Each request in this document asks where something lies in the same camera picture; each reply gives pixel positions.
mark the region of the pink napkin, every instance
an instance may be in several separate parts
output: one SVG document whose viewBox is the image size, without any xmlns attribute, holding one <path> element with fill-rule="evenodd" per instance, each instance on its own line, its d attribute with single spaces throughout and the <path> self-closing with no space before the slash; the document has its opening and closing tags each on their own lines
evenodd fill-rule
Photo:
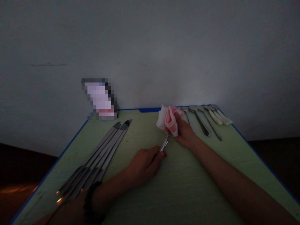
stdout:
<svg viewBox="0 0 300 225">
<path fill-rule="evenodd" d="M 158 112 L 158 120 L 156 126 L 165 131 L 167 134 L 170 132 L 174 137 L 178 135 L 178 125 L 174 113 L 178 113 L 181 118 L 184 112 L 174 106 L 166 107 L 162 105 L 162 109 Z"/>
</svg>

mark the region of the light green table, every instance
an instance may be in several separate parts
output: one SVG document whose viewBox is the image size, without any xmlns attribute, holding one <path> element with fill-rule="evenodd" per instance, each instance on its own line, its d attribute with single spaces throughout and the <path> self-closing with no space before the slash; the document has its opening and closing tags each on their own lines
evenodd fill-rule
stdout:
<svg viewBox="0 0 300 225">
<path fill-rule="evenodd" d="M 216 125 L 223 137 L 204 136 L 194 115 L 196 134 L 220 156 L 261 186 L 298 221 L 300 206 L 232 125 Z M 117 121 L 133 119 L 108 167 L 103 181 L 112 178 L 141 148 L 161 145 L 165 133 L 156 127 L 158 112 L 124 110 Z M 32 224 L 55 210 L 55 192 L 97 146 L 116 121 L 90 120 L 84 124 L 12 224 Z M 103 224 L 243 224 L 193 154 L 173 138 L 166 147 L 159 173 L 145 186 L 131 190 L 108 210 Z"/>
</svg>

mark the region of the metal utensil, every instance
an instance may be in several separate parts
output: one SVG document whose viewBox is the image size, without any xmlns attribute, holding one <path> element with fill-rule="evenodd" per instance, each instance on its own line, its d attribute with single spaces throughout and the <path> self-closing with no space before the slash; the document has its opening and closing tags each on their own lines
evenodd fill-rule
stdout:
<svg viewBox="0 0 300 225">
<path fill-rule="evenodd" d="M 70 178 L 56 192 L 57 195 L 60 195 L 60 194 L 64 193 L 69 188 L 69 186 L 71 185 L 71 183 L 75 180 L 75 178 L 78 176 L 78 174 L 86 166 L 86 164 L 89 162 L 89 160 L 97 153 L 97 151 L 99 150 L 99 148 L 102 145 L 103 145 L 103 148 L 106 146 L 106 144 L 112 138 L 111 134 L 115 133 L 120 126 L 121 126 L 120 122 L 117 122 L 115 125 L 113 125 L 112 128 L 110 128 L 110 130 L 101 139 L 100 143 L 95 147 L 95 149 L 91 152 L 91 154 L 84 160 L 84 162 L 73 172 L 73 174 L 70 176 Z"/>
<path fill-rule="evenodd" d="M 82 171 L 78 174 L 77 178 L 72 182 L 70 187 L 62 194 L 63 197 L 57 201 L 58 204 L 61 204 L 69 199 L 73 199 L 78 195 L 82 186 L 85 184 L 86 180 L 89 178 L 89 176 L 93 172 L 93 169 L 97 166 L 97 164 L 102 159 L 104 154 L 107 151 L 110 151 L 112 149 L 113 145 L 116 143 L 116 141 L 120 137 L 120 135 L 125 127 L 126 127 L 126 124 L 124 123 L 120 128 L 113 131 L 113 133 L 109 136 L 109 138 L 104 142 L 102 147 L 99 149 L 99 151 L 97 151 L 97 153 L 93 157 L 91 157 L 89 162 L 82 169 Z"/>
<path fill-rule="evenodd" d="M 216 122 L 217 124 L 219 125 L 222 125 L 223 122 L 222 120 L 218 119 L 215 114 L 212 112 L 212 107 L 211 106 L 208 106 L 208 105 L 202 105 L 205 109 L 208 110 L 210 116 L 212 117 L 212 119 L 214 120 L 214 122 Z"/>
<path fill-rule="evenodd" d="M 205 109 L 203 106 L 196 106 L 198 110 L 200 110 L 201 112 L 203 112 L 203 114 L 205 115 L 205 118 L 207 119 L 207 121 L 209 122 L 210 126 L 212 127 L 213 131 L 215 132 L 216 136 L 218 137 L 218 139 L 220 141 L 223 141 L 222 136 L 220 135 L 220 133 L 218 132 L 218 130 L 216 129 L 216 127 L 213 125 L 213 123 L 208 119 L 208 117 L 205 114 Z"/>
<path fill-rule="evenodd" d="M 165 147 L 167 146 L 167 144 L 170 140 L 170 136 L 171 136 L 170 134 L 167 135 L 166 139 L 164 140 L 164 142 L 163 142 L 163 144 L 160 147 L 160 150 L 158 152 L 162 152 L 165 149 Z"/>
<path fill-rule="evenodd" d="M 200 125 L 202 127 L 202 130 L 203 130 L 204 134 L 207 135 L 207 136 L 211 136 L 212 135 L 212 131 L 208 128 L 208 126 L 203 122 L 203 120 L 201 119 L 201 117 L 198 115 L 198 113 L 197 113 L 197 107 L 190 106 L 188 109 L 196 114 L 196 116 L 197 116 L 197 118 L 199 120 L 199 123 L 200 123 Z"/>
<path fill-rule="evenodd" d="M 80 181 L 78 182 L 78 184 L 74 187 L 72 194 L 69 195 L 66 200 L 68 199 L 73 199 L 76 198 L 78 196 L 78 194 L 80 193 L 82 187 L 84 186 L 84 184 L 86 183 L 87 180 L 92 179 L 92 181 L 94 180 L 95 176 L 97 175 L 98 171 L 101 169 L 101 166 L 103 165 L 107 155 L 109 154 L 109 152 L 111 151 L 111 149 L 113 148 L 113 146 L 115 145 L 115 143 L 117 142 L 118 138 L 121 136 L 123 130 L 125 129 L 125 127 L 127 126 L 128 121 L 126 121 L 116 132 L 116 134 L 113 136 L 113 138 L 110 140 L 110 142 L 107 144 L 107 146 L 102 150 L 102 152 L 99 154 L 99 156 L 97 158 L 95 158 L 94 162 L 92 163 L 92 165 L 89 167 L 88 170 L 86 170 L 85 174 L 83 175 L 82 179 L 80 179 Z"/>
<path fill-rule="evenodd" d="M 223 122 L 223 124 L 225 124 L 225 125 L 229 125 L 229 124 L 230 124 L 230 122 L 229 122 L 228 120 L 224 119 L 223 117 L 221 117 L 221 116 L 218 114 L 218 112 L 216 111 L 216 109 L 215 109 L 214 107 L 212 107 L 211 105 L 207 105 L 207 106 L 210 107 L 211 111 L 215 114 L 215 116 L 216 116 L 219 120 L 221 120 L 221 121 Z"/>
<path fill-rule="evenodd" d="M 93 183 L 95 183 L 96 181 L 101 181 L 102 180 L 102 178 L 103 178 L 103 176 L 106 172 L 106 169 L 107 169 L 107 167 L 108 167 L 108 165 L 109 165 L 109 163 L 110 163 L 110 161 L 113 157 L 113 154 L 115 153 L 115 151 L 116 151 L 117 147 L 119 146 L 121 140 L 123 139 L 124 135 L 126 134 L 131 122 L 132 122 L 132 119 L 127 120 L 125 122 L 127 126 L 122 131 L 122 134 L 120 135 L 120 137 L 118 138 L 118 140 L 114 144 L 112 150 L 110 152 L 107 151 L 105 153 L 105 156 L 103 156 L 101 161 L 98 163 L 97 167 L 94 169 L 93 174 L 89 177 L 89 179 L 86 181 L 86 183 L 82 187 L 81 192 L 87 191 Z"/>
<path fill-rule="evenodd" d="M 101 171 L 100 171 L 100 174 L 97 176 L 97 178 L 94 180 L 94 182 L 97 182 L 97 181 L 101 181 L 102 178 L 104 177 L 104 174 L 107 170 L 107 167 L 113 157 L 113 154 L 115 153 L 118 145 L 120 144 L 121 140 L 123 139 L 124 135 L 126 134 L 128 128 L 129 128 L 129 125 L 124 129 L 122 135 L 119 137 L 118 141 L 116 142 L 116 144 L 114 145 L 113 149 L 111 150 L 109 156 L 107 157 L 105 163 L 103 164 L 102 168 L 101 168 Z"/>
<path fill-rule="evenodd" d="M 194 127 L 194 124 L 192 123 L 192 121 L 191 121 L 191 119 L 190 119 L 190 117 L 189 117 L 189 115 L 188 115 L 188 107 L 180 107 L 180 109 L 181 109 L 182 111 L 186 112 L 188 123 L 191 125 L 191 128 L 192 128 L 193 132 L 195 133 L 195 127 Z"/>
<path fill-rule="evenodd" d="M 218 106 L 216 105 L 210 105 L 211 107 L 215 108 L 215 110 L 217 111 L 217 113 L 224 119 L 226 119 L 229 123 L 233 123 L 233 121 L 231 119 L 229 119 L 228 117 L 226 117 L 219 109 Z"/>
</svg>

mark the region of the blue trim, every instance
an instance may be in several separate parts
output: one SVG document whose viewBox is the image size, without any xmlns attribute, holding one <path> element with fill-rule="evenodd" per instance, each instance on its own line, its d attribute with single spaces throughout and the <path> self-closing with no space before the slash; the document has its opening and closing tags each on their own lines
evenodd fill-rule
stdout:
<svg viewBox="0 0 300 225">
<path fill-rule="evenodd" d="M 161 110 L 161 107 L 159 108 L 136 108 L 136 109 L 118 109 L 118 111 L 122 110 L 139 110 L 141 113 L 155 113 Z"/>
<path fill-rule="evenodd" d="M 287 186 L 279 179 L 279 177 L 276 175 L 276 173 L 273 172 L 273 170 L 268 166 L 268 164 L 262 159 L 262 157 L 255 151 L 255 149 L 249 144 L 249 142 L 244 138 L 244 136 L 238 131 L 238 129 L 231 124 L 235 130 L 240 134 L 240 136 L 244 139 L 245 142 L 249 145 L 250 148 L 255 152 L 255 154 L 259 157 L 259 159 L 265 164 L 265 166 L 270 170 L 270 172 L 277 178 L 277 180 L 281 183 L 281 185 L 287 190 L 287 192 L 292 196 L 292 198 L 298 203 L 300 206 L 300 201 L 293 195 L 293 193 L 288 189 Z"/>
<path fill-rule="evenodd" d="M 58 163 L 58 161 L 60 160 L 60 158 L 62 157 L 62 155 L 65 153 L 65 151 L 69 148 L 69 146 L 72 144 L 72 142 L 74 141 L 74 139 L 77 137 L 77 135 L 80 133 L 80 131 L 83 129 L 83 127 L 85 126 L 85 124 L 88 122 L 88 120 L 82 125 L 82 127 L 80 128 L 80 130 L 77 132 L 77 134 L 73 137 L 73 139 L 71 140 L 71 142 L 67 145 L 67 147 L 65 148 L 65 150 L 60 154 L 60 156 L 58 157 L 58 159 L 55 161 L 55 163 L 52 165 L 52 167 L 50 168 L 50 170 L 47 172 L 47 174 L 44 176 L 44 178 L 42 179 L 42 181 L 39 183 L 38 187 L 35 189 L 35 191 L 29 196 L 29 198 L 26 200 L 26 202 L 22 205 L 22 207 L 19 209 L 19 211 L 16 213 L 16 215 L 13 217 L 13 219 L 11 220 L 11 222 L 9 223 L 9 225 L 12 225 L 16 218 L 19 216 L 19 214 L 22 212 L 22 210 L 24 209 L 24 207 L 26 206 L 26 204 L 30 201 L 30 199 L 32 198 L 32 196 L 37 192 L 37 190 L 39 189 L 39 187 L 42 185 L 42 183 L 44 182 L 44 180 L 47 178 L 47 176 L 49 175 L 49 173 L 52 171 L 52 169 L 55 167 L 55 165 Z"/>
</svg>

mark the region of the stainless steel spoon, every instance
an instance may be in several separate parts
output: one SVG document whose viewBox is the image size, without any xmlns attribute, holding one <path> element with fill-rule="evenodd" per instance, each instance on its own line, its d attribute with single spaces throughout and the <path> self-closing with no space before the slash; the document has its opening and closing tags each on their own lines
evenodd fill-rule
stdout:
<svg viewBox="0 0 300 225">
<path fill-rule="evenodd" d="M 186 112 L 188 123 L 191 125 L 191 128 L 192 128 L 193 132 L 195 133 L 196 131 L 195 131 L 194 124 L 192 124 L 192 121 L 191 121 L 191 119 L 190 119 L 190 117 L 189 117 L 189 115 L 188 115 L 188 107 L 180 107 L 180 109 L 181 109 L 182 111 Z"/>
<path fill-rule="evenodd" d="M 197 116 L 197 118 L 199 120 L 199 123 L 200 123 L 200 125 L 202 127 L 202 130 L 203 130 L 204 134 L 206 136 L 211 136 L 212 135 L 212 131 L 208 128 L 208 126 L 203 122 L 203 120 L 201 119 L 201 117 L 198 115 L 198 113 L 197 113 L 197 110 L 198 110 L 197 107 L 190 106 L 188 109 L 196 114 L 196 116 Z"/>
<path fill-rule="evenodd" d="M 213 131 L 215 132 L 215 134 L 217 135 L 218 139 L 220 141 L 223 141 L 222 136 L 220 135 L 220 133 L 218 132 L 218 130 L 216 129 L 216 127 L 214 126 L 214 124 L 209 120 L 209 118 L 206 116 L 205 114 L 205 108 L 203 106 L 196 106 L 198 108 L 198 110 L 200 110 L 204 115 L 205 118 L 207 119 L 207 121 L 209 122 L 210 126 L 212 127 Z"/>
</svg>

